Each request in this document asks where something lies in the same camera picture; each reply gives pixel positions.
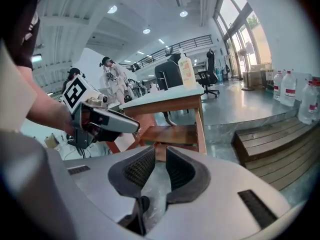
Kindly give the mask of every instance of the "plastic jug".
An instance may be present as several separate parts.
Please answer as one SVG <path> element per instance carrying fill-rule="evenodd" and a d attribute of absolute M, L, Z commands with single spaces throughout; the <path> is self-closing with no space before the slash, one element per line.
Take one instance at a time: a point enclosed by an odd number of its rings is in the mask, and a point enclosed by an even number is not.
<path fill-rule="evenodd" d="M 186 57 L 182 49 L 180 50 L 180 53 L 181 53 L 181 58 L 178 61 L 178 65 L 179 65 L 183 85 L 187 89 L 195 89 L 197 88 L 197 81 L 196 81 L 195 72 L 192 66 L 191 59 Z"/>
<path fill-rule="evenodd" d="M 281 82 L 280 103 L 293 107 L 296 100 L 297 80 L 288 70 Z"/>
<path fill-rule="evenodd" d="M 281 74 L 281 71 L 278 70 L 278 73 L 273 78 L 273 98 L 277 101 L 280 100 L 280 91 L 281 83 L 284 76 Z"/>
<path fill-rule="evenodd" d="M 312 119 L 319 120 L 320 119 L 320 81 L 317 81 L 316 79 L 313 80 L 313 87 L 315 90 L 316 100 L 315 100 Z"/>
<path fill-rule="evenodd" d="M 315 112 L 317 94 L 313 87 L 312 81 L 302 90 L 302 101 L 299 107 L 298 119 L 307 125 L 310 125 L 313 120 L 313 113 Z"/>

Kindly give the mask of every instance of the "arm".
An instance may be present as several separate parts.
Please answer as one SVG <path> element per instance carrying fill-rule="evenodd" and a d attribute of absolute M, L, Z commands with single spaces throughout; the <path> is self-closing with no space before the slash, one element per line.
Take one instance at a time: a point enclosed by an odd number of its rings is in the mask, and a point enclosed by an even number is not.
<path fill-rule="evenodd" d="M 37 124 L 63 130 L 73 135 L 70 112 L 65 104 L 50 98 L 37 84 L 32 77 L 32 70 L 29 67 L 17 66 L 23 78 L 37 93 L 37 98 L 28 112 L 27 118 Z"/>

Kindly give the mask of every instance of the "desk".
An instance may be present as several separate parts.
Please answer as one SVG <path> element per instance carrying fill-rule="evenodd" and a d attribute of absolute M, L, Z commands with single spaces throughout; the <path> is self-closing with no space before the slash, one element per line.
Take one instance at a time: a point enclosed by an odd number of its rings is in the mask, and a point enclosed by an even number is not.
<path fill-rule="evenodd" d="M 135 136 L 135 142 L 129 149 L 145 141 L 155 142 L 156 158 L 166 160 L 166 147 L 176 146 L 207 153 L 204 135 L 204 116 L 201 103 L 203 87 L 197 84 L 195 89 L 186 89 L 183 85 L 169 88 L 157 93 L 148 93 L 140 98 L 129 101 L 119 108 L 124 114 L 140 123 L 140 131 Z M 195 122 L 192 125 L 158 126 L 154 113 L 194 109 Z"/>

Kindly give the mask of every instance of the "beige shirt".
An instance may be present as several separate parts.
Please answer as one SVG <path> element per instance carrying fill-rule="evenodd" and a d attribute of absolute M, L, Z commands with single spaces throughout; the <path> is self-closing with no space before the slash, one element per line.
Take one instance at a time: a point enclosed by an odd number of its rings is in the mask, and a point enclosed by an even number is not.
<path fill-rule="evenodd" d="M 119 90 L 121 92 L 124 92 L 125 90 L 127 90 L 127 86 L 125 82 L 125 79 L 127 77 L 124 69 L 125 68 L 123 66 L 116 63 L 113 63 L 111 67 L 103 66 L 103 70 L 104 70 L 103 78 L 104 78 L 105 85 L 107 86 L 108 84 L 110 86 L 110 89 L 113 94 L 115 94 Z M 109 77 L 106 75 L 108 70 L 114 77 L 117 78 L 117 81 L 109 79 Z"/>

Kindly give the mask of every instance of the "wooden board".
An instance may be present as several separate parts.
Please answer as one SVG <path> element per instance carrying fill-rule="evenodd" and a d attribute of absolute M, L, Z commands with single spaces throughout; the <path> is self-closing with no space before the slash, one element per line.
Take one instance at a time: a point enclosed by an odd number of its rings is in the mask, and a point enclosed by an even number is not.
<path fill-rule="evenodd" d="M 313 143 L 319 142 L 319 138 L 318 136 L 320 135 L 320 128 L 317 127 L 314 131 L 312 131 L 306 138 L 302 139 L 301 141 L 299 141 L 298 143 L 292 145 L 291 147 L 278 152 L 274 155 L 265 157 L 265 158 L 261 158 L 255 161 L 250 161 L 245 163 L 245 167 L 248 170 L 253 171 L 254 169 L 258 169 L 264 166 L 267 166 L 269 164 L 273 164 L 283 158 L 285 158 L 286 156 L 294 153 L 295 151 L 305 148 L 305 146 L 307 145 L 311 145 Z"/>
<path fill-rule="evenodd" d="M 282 132 L 286 129 L 289 129 L 291 127 L 294 127 L 296 125 L 301 124 L 301 122 L 298 119 L 295 120 L 291 120 L 289 122 L 281 122 L 278 124 L 272 124 L 271 127 L 269 129 L 266 130 L 262 130 L 262 131 L 258 131 L 258 132 L 254 132 L 254 133 L 249 133 L 249 134 L 244 134 L 244 135 L 240 135 L 240 140 L 244 141 L 249 141 L 249 140 L 255 140 L 258 138 L 262 138 L 265 136 L 269 136 L 272 134 L 276 134 L 279 132 Z"/>
<path fill-rule="evenodd" d="M 176 144 L 197 144 L 197 127 L 191 125 L 150 126 L 141 136 L 144 141 Z"/>
<path fill-rule="evenodd" d="M 251 172 L 257 175 L 258 177 L 266 176 L 268 174 L 281 170 L 282 168 L 290 165 L 300 157 L 308 154 L 309 152 L 315 152 L 319 148 L 320 148 L 320 143 L 315 141 L 310 141 L 306 145 L 302 146 L 300 149 L 285 156 L 284 158 L 278 160 L 277 162 L 269 163 L 265 166 L 253 169 L 251 170 Z"/>
<path fill-rule="evenodd" d="M 284 147 L 283 149 L 285 149 L 286 148 L 285 145 L 289 146 L 290 144 L 292 144 L 293 141 L 295 141 L 299 137 L 302 137 L 304 134 L 306 134 L 308 131 L 310 131 L 314 126 L 315 126 L 315 124 L 305 125 L 302 128 L 300 128 L 299 130 L 296 130 L 295 132 L 288 134 L 284 137 L 281 137 L 279 139 L 276 139 L 274 141 L 270 141 L 270 142 L 267 142 L 262 145 L 248 147 L 246 149 L 246 151 L 249 156 L 256 156 L 258 154 L 262 154 L 262 153 L 266 153 L 266 152 L 269 152 L 272 150 L 276 150 L 277 148 L 280 148 L 281 146 L 283 146 Z"/>
<path fill-rule="evenodd" d="M 128 117 L 142 114 L 153 114 L 177 110 L 197 109 L 199 107 L 200 95 L 187 96 L 182 98 L 168 99 L 159 102 L 147 103 L 123 109 Z"/>
<path fill-rule="evenodd" d="M 251 148 L 251 147 L 263 145 L 266 143 L 270 143 L 270 142 L 279 140 L 279 139 L 286 137 L 290 134 L 293 134 L 293 133 L 297 132 L 298 130 L 304 128 L 305 126 L 306 126 L 305 124 L 300 122 L 299 124 L 296 124 L 292 127 L 286 128 L 285 130 L 273 133 L 271 135 L 267 135 L 267 136 L 255 138 L 255 139 L 250 139 L 250 140 L 246 140 L 246 141 L 242 141 L 242 142 L 243 142 L 243 145 L 245 148 Z"/>
<path fill-rule="evenodd" d="M 319 159 L 319 154 L 314 154 L 310 157 L 307 161 L 305 161 L 301 166 L 287 174 L 286 176 L 274 181 L 271 183 L 277 190 L 282 190 L 286 186 L 290 185 L 291 183 L 295 182 L 299 177 L 301 177 L 316 161 Z"/>
<path fill-rule="evenodd" d="M 269 184 L 283 178 L 284 176 L 288 175 L 289 173 L 300 167 L 302 164 L 304 164 L 312 156 L 314 156 L 314 154 L 317 153 L 317 148 L 318 147 L 311 148 L 310 150 L 302 154 L 298 152 L 300 156 L 294 161 L 287 164 L 283 168 L 280 168 L 260 178 Z"/>

